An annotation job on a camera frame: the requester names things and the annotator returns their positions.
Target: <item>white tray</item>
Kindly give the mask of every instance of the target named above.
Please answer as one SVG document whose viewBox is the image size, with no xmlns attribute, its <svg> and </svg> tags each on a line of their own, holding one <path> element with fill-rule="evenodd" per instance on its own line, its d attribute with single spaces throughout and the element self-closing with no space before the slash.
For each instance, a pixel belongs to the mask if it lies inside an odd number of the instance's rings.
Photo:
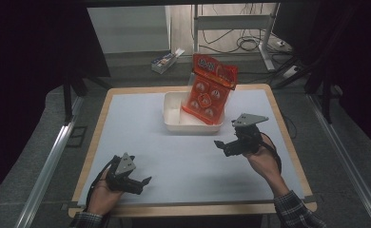
<svg viewBox="0 0 371 228">
<path fill-rule="evenodd" d="M 188 92 L 168 92 L 165 94 L 164 119 L 166 128 L 173 132 L 217 132 L 224 120 L 225 112 L 222 113 L 219 124 L 208 125 L 197 117 L 188 114 L 181 108 L 182 101 L 187 99 Z"/>
</svg>

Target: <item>human hand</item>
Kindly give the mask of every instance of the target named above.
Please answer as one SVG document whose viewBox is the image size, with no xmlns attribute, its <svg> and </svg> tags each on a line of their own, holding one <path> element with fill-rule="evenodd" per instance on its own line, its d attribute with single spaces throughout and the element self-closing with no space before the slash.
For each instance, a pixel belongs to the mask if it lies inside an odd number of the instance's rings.
<svg viewBox="0 0 371 228">
<path fill-rule="evenodd" d="M 94 186 L 93 193 L 90 197 L 90 202 L 88 204 L 88 212 L 100 216 L 104 216 L 110 212 L 117 201 L 123 196 L 123 191 L 111 191 L 106 183 L 106 170 L 101 179 Z"/>
<path fill-rule="evenodd" d="M 275 149 L 274 144 L 265 134 L 262 134 L 262 137 L 264 143 Z M 243 155 L 247 158 L 251 167 L 268 182 L 274 197 L 280 197 L 289 192 L 278 169 L 278 164 L 268 149 L 261 146 L 257 153 L 250 152 Z"/>
</svg>

